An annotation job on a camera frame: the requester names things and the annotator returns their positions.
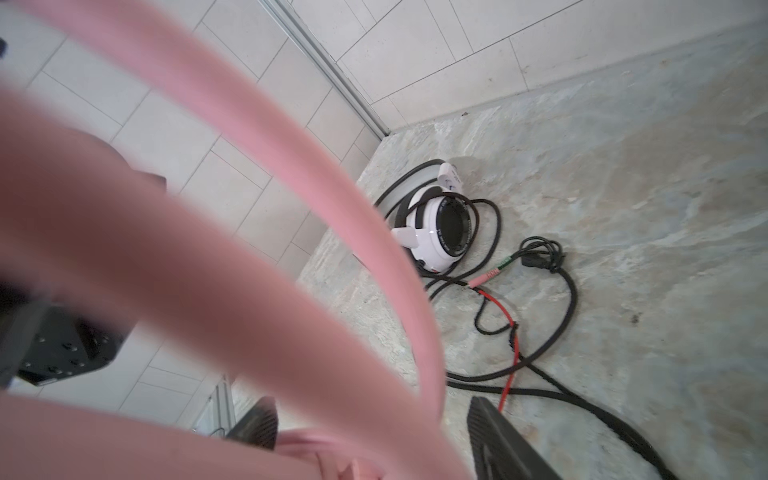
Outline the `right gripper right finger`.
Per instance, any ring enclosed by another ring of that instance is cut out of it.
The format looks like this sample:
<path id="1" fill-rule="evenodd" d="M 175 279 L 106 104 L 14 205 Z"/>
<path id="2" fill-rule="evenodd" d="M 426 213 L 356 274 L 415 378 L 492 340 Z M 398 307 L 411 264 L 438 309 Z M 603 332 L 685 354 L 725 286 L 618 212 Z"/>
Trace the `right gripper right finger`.
<path id="1" fill-rule="evenodd" d="M 561 479 L 488 399 L 471 399 L 466 424 L 479 480 Z"/>

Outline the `white black headphones with cable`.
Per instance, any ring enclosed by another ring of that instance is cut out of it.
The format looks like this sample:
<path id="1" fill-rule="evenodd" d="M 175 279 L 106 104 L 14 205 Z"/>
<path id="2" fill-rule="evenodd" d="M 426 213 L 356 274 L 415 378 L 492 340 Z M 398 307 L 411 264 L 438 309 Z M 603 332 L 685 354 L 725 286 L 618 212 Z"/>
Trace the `white black headphones with cable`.
<path id="1" fill-rule="evenodd" d="M 441 159 L 428 160 L 412 168 L 391 184 L 374 203 L 419 276 L 427 279 L 425 289 L 431 299 L 450 286 L 459 286 L 477 294 L 484 305 L 495 305 L 507 319 L 505 326 L 492 333 L 507 335 L 512 351 L 511 365 L 475 376 L 448 372 L 448 387 L 488 399 L 503 416 L 508 399 L 514 396 L 551 399 L 581 408 L 600 420 L 619 440 L 650 464 L 660 478 L 674 478 L 674 473 L 660 454 L 634 427 L 581 397 L 534 364 L 566 332 L 578 305 L 578 290 L 563 267 L 565 253 L 558 241 L 541 236 L 527 237 L 517 251 L 490 267 L 488 264 L 501 239 L 502 215 L 493 201 L 484 200 L 484 205 L 490 207 L 495 215 L 491 246 L 475 267 L 461 274 L 454 272 L 476 240 L 480 225 L 477 207 L 480 203 L 480 200 L 470 199 L 464 194 L 456 168 Z M 529 355 L 521 350 L 518 322 L 483 287 L 515 261 L 527 268 L 560 276 L 569 290 L 569 304 L 563 320 L 550 337 Z"/>

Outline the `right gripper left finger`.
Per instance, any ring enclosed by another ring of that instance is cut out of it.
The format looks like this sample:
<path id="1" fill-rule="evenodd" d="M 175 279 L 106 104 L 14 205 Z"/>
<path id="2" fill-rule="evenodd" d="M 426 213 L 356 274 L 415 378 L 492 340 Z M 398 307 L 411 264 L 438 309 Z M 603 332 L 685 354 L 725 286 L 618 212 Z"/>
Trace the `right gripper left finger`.
<path id="1" fill-rule="evenodd" d="M 278 428 L 276 400 L 274 397 L 264 396 L 226 434 L 225 439 L 263 450 L 274 450 Z"/>

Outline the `pink headphones with cable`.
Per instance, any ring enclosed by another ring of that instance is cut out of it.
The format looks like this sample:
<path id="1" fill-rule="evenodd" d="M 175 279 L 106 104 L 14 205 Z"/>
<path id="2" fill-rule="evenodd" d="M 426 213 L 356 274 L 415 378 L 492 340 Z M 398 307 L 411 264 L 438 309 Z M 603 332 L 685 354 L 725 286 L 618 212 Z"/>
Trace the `pink headphones with cable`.
<path id="1" fill-rule="evenodd" d="M 24 1 L 265 163 L 364 261 L 414 341 L 399 376 L 274 266 L 110 160 L 33 102 L 1 92 L 1 274 L 102 320 L 152 321 L 250 376 L 395 479 L 466 479 L 440 427 L 437 325 L 361 191 L 240 71 L 143 1 Z"/>

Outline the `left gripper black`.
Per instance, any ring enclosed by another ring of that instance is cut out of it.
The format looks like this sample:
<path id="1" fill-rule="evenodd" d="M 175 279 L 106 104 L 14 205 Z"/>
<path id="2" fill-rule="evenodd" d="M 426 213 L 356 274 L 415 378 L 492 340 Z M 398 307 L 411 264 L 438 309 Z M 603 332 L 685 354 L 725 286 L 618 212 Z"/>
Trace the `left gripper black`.
<path id="1" fill-rule="evenodd" d="M 1 289 L 1 385 L 40 387 L 111 364 L 129 336 L 40 297 Z"/>

